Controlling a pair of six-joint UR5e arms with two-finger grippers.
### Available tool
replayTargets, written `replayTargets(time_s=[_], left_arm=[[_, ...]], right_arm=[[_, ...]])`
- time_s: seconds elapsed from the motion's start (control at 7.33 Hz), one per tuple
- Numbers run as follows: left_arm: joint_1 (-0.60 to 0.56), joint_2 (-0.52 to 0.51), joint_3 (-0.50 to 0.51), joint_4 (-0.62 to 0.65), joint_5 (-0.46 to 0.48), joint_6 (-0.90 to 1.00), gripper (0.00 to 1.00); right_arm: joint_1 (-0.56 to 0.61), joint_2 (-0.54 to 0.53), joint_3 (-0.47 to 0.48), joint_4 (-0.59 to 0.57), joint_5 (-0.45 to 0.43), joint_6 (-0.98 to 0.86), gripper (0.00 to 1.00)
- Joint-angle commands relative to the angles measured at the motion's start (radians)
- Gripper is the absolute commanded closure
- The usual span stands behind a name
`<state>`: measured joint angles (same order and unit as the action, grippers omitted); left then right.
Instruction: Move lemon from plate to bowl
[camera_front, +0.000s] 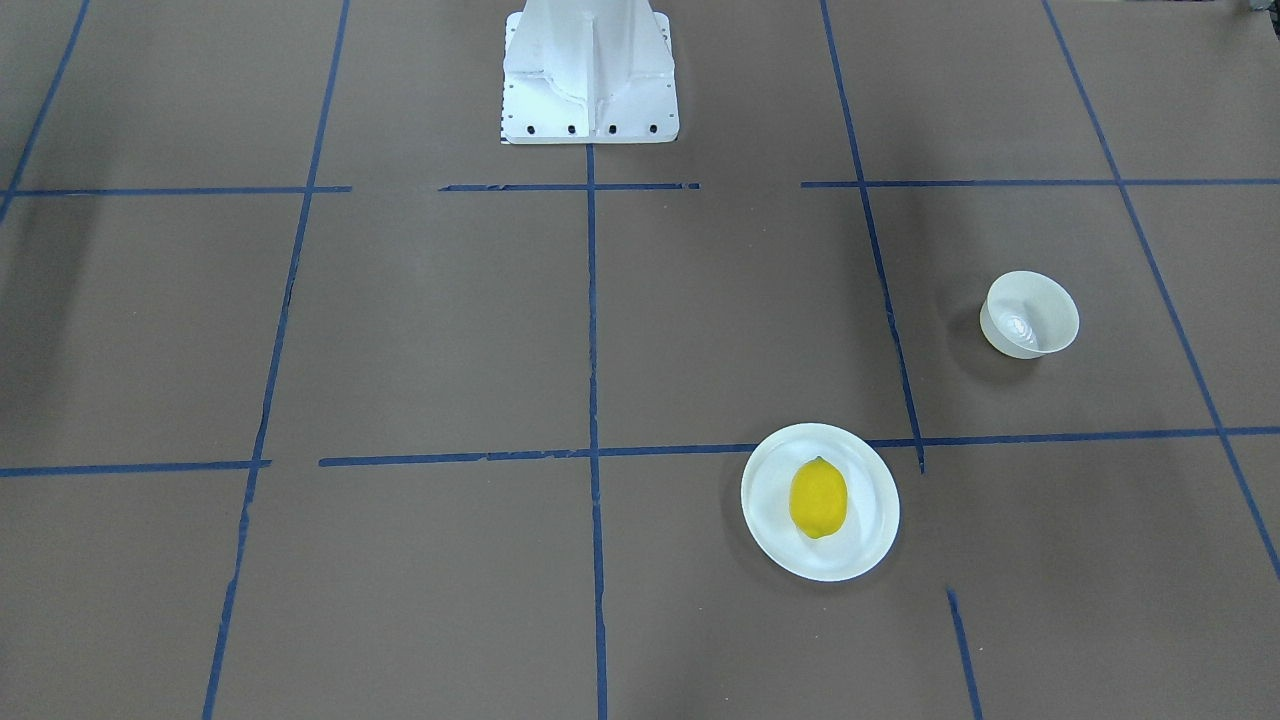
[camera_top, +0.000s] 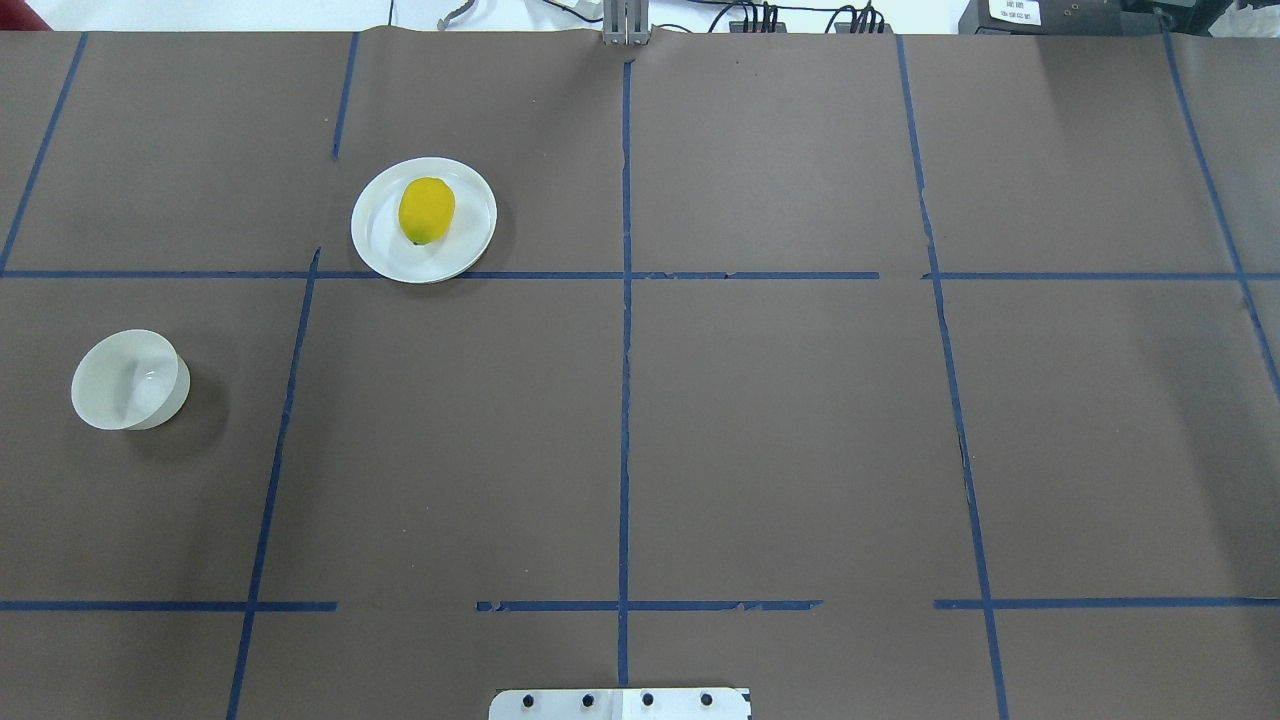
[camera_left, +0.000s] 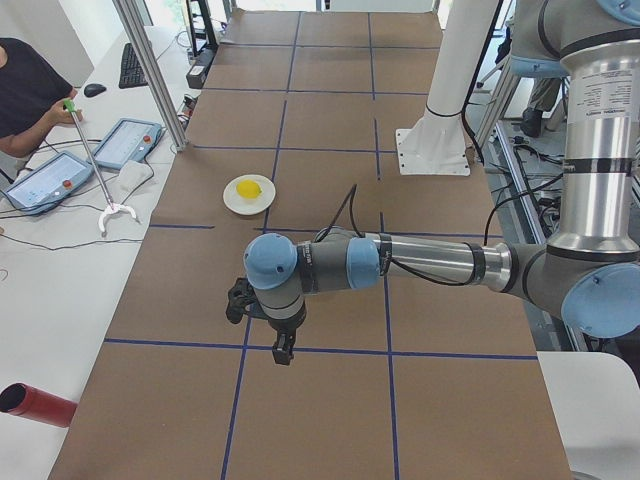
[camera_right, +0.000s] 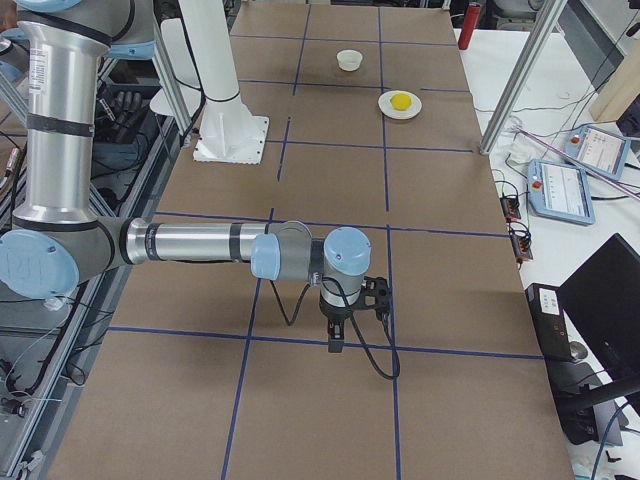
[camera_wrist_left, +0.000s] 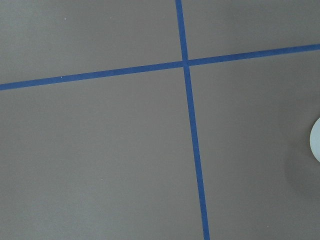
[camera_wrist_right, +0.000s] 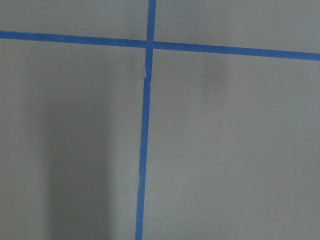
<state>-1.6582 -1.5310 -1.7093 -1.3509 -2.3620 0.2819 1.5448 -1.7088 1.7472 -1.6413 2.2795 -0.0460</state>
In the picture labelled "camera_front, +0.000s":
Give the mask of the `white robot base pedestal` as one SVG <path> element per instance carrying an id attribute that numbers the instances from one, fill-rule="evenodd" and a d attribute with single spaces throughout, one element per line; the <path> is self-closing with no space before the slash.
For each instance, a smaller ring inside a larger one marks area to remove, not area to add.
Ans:
<path id="1" fill-rule="evenodd" d="M 681 119 L 667 14 L 648 1 L 527 1 L 504 22 L 500 141 L 669 143 Z"/>

